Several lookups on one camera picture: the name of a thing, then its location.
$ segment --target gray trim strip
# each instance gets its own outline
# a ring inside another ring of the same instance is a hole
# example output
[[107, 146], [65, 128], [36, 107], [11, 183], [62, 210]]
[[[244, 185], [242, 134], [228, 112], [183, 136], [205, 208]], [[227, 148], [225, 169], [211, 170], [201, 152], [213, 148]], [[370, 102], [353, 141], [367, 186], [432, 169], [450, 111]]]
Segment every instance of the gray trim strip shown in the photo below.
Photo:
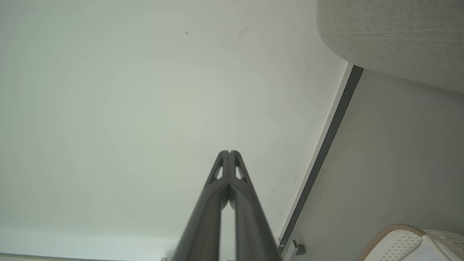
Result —
[[12, 257], [12, 258], [30, 258], [30, 259], [39, 259], [39, 260], [51, 260], [51, 261], [69, 261], [69, 260], [86, 260], [86, 261], [126, 261], [126, 260], [107, 260], [107, 259], [84, 259], [84, 258], [51, 257], [51, 256], [41, 256], [41, 255], [9, 254], [9, 253], [0, 253], [0, 256], [3, 256], [3, 257]]
[[314, 182], [316, 181], [317, 175], [321, 170], [325, 157], [327, 156], [330, 146], [334, 141], [335, 134], [337, 134], [338, 127], [340, 127], [340, 123], [342, 123], [343, 116], [345, 116], [348, 104], [351, 101], [351, 97], [353, 96], [354, 90], [358, 85], [363, 70], [364, 68], [355, 65], [351, 70], [347, 84], [345, 86], [345, 90], [343, 91], [342, 97], [340, 98], [340, 102], [335, 111], [334, 118], [332, 119], [329, 129], [327, 130], [327, 134], [324, 138], [324, 141], [322, 142], [321, 149], [317, 154], [316, 161], [314, 162], [314, 166], [311, 169], [308, 180], [306, 181], [303, 191], [301, 192], [301, 196], [298, 199], [298, 203], [296, 203], [295, 211], [293, 212], [287, 229], [284, 232], [284, 236], [280, 241], [278, 248], [280, 253], [283, 252], [285, 245], [287, 244], [287, 241], [290, 239], [291, 233], [295, 228], [296, 221], [298, 220], [298, 217], [300, 216], [301, 211], [303, 209], [304, 203], [306, 202], [306, 199], [308, 199], [308, 195], [311, 192], [311, 189], [313, 188]]

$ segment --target cutout hole in leg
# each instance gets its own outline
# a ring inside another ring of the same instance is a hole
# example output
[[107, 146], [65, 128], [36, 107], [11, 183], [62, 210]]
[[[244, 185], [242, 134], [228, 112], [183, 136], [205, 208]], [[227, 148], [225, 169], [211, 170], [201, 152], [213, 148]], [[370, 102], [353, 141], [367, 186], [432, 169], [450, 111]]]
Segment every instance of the cutout hole in leg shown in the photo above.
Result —
[[242, 170], [238, 166], [235, 167], [235, 176], [237, 179], [243, 178]]
[[219, 170], [216, 172], [216, 179], [222, 178], [222, 169], [223, 167], [220, 167]]

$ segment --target gray fabric cushion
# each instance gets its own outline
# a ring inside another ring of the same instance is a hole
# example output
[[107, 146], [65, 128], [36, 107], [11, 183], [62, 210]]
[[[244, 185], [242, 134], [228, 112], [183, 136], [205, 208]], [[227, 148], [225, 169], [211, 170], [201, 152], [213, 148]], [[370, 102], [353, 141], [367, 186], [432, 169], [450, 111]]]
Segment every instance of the gray fabric cushion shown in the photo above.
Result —
[[464, 0], [318, 0], [317, 28], [348, 62], [464, 92]]

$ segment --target fabric texture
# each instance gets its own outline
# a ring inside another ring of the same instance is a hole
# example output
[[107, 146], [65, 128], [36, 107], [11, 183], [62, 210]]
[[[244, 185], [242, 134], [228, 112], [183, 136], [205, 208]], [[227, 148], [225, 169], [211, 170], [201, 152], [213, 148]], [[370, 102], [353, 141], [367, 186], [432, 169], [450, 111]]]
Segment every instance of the fabric texture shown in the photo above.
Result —
[[411, 225], [386, 226], [367, 244], [356, 261], [401, 261], [420, 246], [423, 235], [424, 231]]
[[317, 28], [357, 66], [464, 92], [462, 0], [318, 0]]
[[442, 242], [449, 250], [464, 260], [464, 236], [448, 231], [424, 230], [433, 239]]

